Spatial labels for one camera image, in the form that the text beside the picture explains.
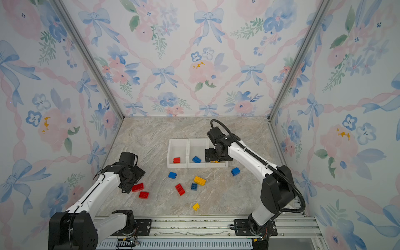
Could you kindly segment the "blue square lego brick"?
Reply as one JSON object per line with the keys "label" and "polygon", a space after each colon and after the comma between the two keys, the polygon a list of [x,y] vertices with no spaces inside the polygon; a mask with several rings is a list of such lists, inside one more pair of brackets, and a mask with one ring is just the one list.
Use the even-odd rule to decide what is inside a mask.
{"label": "blue square lego brick", "polygon": [[199,163],[202,162],[202,160],[201,160],[199,157],[197,157],[197,156],[194,156],[192,160],[193,160],[193,162],[196,163],[196,164],[199,164]]}

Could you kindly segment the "red long lego brick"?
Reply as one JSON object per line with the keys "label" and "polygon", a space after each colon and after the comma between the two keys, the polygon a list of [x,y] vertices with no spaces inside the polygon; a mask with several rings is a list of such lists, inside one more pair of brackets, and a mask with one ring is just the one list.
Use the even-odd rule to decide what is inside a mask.
{"label": "red long lego brick", "polygon": [[144,184],[143,183],[136,184],[131,189],[132,192],[138,192],[138,191],[142,191],[142,190],[144,190]]}

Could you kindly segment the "blue tall lego brick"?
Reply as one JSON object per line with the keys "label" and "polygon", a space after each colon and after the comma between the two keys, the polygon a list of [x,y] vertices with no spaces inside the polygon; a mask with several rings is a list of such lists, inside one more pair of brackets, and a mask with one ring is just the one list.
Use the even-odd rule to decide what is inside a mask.
{"label": "blue tall lego brick", "polygon": [[231,174],[235,177],[235,176],[237,176],[237,175],[239,175],[240,174],[240,169],[239,168],[234,168],[234,169],[232,169],[231,170]]}

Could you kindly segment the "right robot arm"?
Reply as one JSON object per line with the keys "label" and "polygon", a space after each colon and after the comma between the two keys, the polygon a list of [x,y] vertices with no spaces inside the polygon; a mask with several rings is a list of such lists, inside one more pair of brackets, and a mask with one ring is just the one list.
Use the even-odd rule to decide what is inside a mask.
{"label": "right robot arm", "polygon": [[260,205],[249,215],[244,230],[254,235],[265,234],[267,227],[296,198],[292,174],[286,166],[272,164],[242,141],[230,145],[217,143],[205,149],[206,162],[233,160],[246,167],[261,183]]}

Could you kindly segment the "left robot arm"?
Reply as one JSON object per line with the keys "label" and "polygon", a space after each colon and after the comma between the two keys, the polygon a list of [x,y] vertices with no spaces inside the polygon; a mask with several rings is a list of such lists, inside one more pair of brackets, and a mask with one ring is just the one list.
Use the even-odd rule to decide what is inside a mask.
{"label": "left robot arm", "polygon": [[98,244],[116,232],[133,236],[138,225],[131,210],[116,210],[107,218],[95,222],[95,217],[113,190],[128,194],[145,175],[138,165],[138,156],[123,152],[119,161],[101,169],[98,179],[85,195],[65,212],[57,212],[49,222],[50,250],[94,250]]}

